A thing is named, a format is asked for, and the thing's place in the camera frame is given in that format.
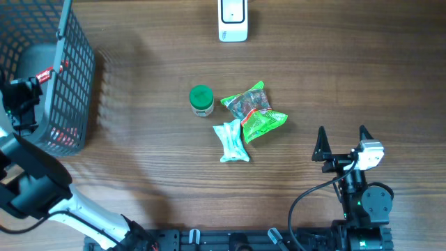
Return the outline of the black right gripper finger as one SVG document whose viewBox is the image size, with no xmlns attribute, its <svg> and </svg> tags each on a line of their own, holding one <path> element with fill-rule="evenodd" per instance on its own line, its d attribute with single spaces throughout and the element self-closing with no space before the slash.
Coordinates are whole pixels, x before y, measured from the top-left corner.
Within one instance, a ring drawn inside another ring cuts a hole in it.
<svg viewBox="0 0 446 251">
<path fill-rule="evenodd" d="M 360 140 L 372 140 L 373 137 L 364 125 L 360 126 Z"/>
<path fill-rule="evenodd" d="M 332 151 L 325 132 L 325 128 L 320 126 L 318 137 L 312 154 L 312 161 L 328 161 L 332 158 Z"/>
</svg>

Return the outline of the small red snack packet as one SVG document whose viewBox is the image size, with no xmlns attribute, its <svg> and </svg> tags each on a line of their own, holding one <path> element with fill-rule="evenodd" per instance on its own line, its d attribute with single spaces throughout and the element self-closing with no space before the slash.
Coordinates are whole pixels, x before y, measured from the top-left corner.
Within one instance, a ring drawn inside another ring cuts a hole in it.
<svg viewBox="0 0 446 251">
<path fill-rule="evenodd" d="M 76 128 L 52 128 L 50 138 L 58 144 L 73 146 L 80 139 L 80 133 Z"/>
</svg>

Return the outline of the green clear snack bag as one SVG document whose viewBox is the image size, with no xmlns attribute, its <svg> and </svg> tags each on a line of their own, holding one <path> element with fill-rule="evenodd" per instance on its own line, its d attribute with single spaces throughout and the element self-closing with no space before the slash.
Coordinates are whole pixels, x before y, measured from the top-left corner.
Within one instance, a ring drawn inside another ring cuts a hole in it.
<svg viewBox="0 0 446 251">
<path fill-rule="evenodd" d="M 282 126 L 288 118 L 287 114 L 272 109 L 264 86 L 260 81 L 243 93 L 220 100 L 236 119 L 240 119 L 247 144 Z"/>
</svg>

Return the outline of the pale teal snack packet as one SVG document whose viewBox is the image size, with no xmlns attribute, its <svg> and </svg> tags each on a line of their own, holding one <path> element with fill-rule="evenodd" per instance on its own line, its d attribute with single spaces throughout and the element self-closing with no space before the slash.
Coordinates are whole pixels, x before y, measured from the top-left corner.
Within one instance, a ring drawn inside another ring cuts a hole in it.
<svg viewBox="0 0 446 251">
<path fill-rule="evenodd" d="M 249 162 L 250 158 L 243 146 L 240 136 L 240 119 L 234 119 L 232 122 L 225 122 L 222 125 L 214 125 L 213 130 L 219 137 L 223 146 L 224 155 L 220 158 L 220 162 L 239 160 Z"/>
</svg>

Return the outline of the green lid jar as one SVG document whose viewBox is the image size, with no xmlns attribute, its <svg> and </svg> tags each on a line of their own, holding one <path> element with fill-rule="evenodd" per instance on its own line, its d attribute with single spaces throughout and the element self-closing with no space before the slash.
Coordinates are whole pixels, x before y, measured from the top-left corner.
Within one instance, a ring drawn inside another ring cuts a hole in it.
<svg viewBox="0 0 446 251">
<path fill-rule="evenodd" d="M 209 116 L 214 110 L 214 100 L 212 89 L 206 85 L 194 86 L 190 91 L 191 108 L 197 116 Z"/>
</svg>

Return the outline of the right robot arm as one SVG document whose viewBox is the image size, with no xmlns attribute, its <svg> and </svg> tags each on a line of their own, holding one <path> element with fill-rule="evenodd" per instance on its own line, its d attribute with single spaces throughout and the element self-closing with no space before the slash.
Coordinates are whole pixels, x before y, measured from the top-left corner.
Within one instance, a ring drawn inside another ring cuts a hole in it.
<svg viewBox="0 0 446 251">
<path fill-rule="evenodd" d="M 360 141 L 350 153 L 333 154 L 325 128 L 318 129 L 312 160 L 322 162 L 323 173 L 335 173 L 334 190 L 342 205 L 343 220 L 330 227 L 328 243 L 334 250 L 392 250 L 392 236 L 385 226 L 394 199 L 393 190 L 379 182 L 368 183 L 365 172 L 377 167 L 384 146 L 360 126 Z"/>
</svg>

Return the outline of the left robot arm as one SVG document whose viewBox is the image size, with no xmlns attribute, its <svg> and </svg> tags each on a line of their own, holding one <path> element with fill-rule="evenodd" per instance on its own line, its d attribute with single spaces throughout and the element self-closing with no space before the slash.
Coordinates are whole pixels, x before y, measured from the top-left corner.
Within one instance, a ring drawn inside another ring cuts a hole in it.
<svg viewBox="0 0 446 251">
<path fill-rule="evenodd" d="M 103 250 L 157 249 L 157 241 L 142 226 L 83 195 L 56 158 L 13 132 L 1 137 L 2 178 L 11 164 L 23 171 L 1 184 L 1 209 L 15 218 L 37 219 L 19 234 L 52 220 L 92 238 Z"/>
</svg>

